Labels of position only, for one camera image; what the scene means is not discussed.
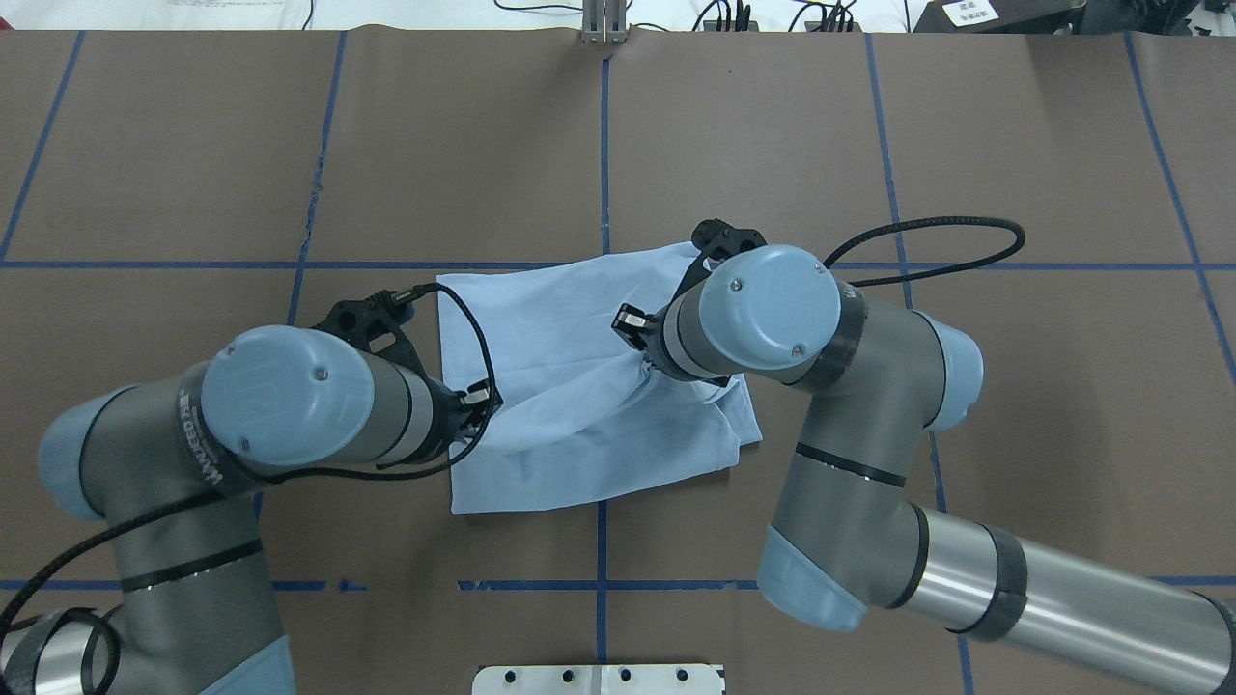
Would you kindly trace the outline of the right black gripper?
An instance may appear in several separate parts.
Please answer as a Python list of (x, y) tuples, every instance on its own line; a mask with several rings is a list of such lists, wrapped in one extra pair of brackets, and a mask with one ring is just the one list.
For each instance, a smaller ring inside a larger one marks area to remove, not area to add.
[(698, 250), (698, 256), (688, 263), (676, 291), (666, 304), (654, 314), (640, 310), (630, 303), (623, 303), (611, 324), (612, 330), (632, 350), (643, 352), (646, 361), (667, 375), (667, 378), (682, 382), (702, 382), (716, 387), (727, 387), (730, 375), (690, 373), (675, 359), (667, 348), (667, 334), (677, 335), (677, 329), (667, 325), (667, 313), (671, 305), (684, 298), (688, 291), (701, 286), (721, 263), (735, 255), (768, 245), (761, 232), (754, 229), (739, 229), (721, 219), (701, 221), (691, 234), (691, 242)]

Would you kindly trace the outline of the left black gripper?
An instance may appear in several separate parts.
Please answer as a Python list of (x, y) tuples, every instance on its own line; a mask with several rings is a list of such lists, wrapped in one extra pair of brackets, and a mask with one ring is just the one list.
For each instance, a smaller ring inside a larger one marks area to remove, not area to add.
[(466, 390), (454, 390), (428, 373), (407, 338), (414, 302), (433, 289), (379, 291), (358, 301), (337, 302), (315, 330), (336, 336), (358, 351), (375, 375), (375, 408), (362, 435), (379, 455), (447, 455), (473, 453), (503, 404), (489, 343), (475, 314), (451, 289), (440, 293), (452, 302), (475, 334), (483, 378)]

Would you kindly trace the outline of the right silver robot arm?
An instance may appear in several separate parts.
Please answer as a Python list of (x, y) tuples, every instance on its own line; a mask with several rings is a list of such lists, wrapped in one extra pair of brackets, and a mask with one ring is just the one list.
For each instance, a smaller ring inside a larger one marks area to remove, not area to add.
[(970, 335), (870, 299), (833, 275), (861, 242), (933, 226), (1011, 232), (995, 254), (910, 283), (997, 263), (1025, 245), (1002, 216), (918, 216), (861, 232), (824, 257), (706, 219), (661, 308), (623, 304), (614, 333), (659, 373), (726, 386), (737, 375), (807, 393), (810, 406), (768, 526), (756, 585), (819, 629), (905, 611), (976, 643), (1010, 644), (1173, 694), (1234, 691), (1234, 606), (1135, 576), (908, 500), (921, 443), (967, 418), (985, 365)]

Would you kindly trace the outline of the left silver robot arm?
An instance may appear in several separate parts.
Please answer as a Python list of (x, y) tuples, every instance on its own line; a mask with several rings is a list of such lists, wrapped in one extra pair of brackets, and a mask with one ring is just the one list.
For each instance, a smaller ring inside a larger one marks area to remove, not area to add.
[(269, 324), (177, 377), (59, 416), (44, 488), (105, 529), (2, 610), (5, 694), (293, 694), (253, 511), (302, 479), (410, 481), (482, 441), (502, 396), (489, 343), (441, 283)]

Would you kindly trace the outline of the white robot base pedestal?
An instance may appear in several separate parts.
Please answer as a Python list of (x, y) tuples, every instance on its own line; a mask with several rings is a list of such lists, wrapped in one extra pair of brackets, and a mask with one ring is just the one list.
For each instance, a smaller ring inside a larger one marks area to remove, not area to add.
[(485, 667), (472, 694), (726, 694), (724, 668), (706, 663)]

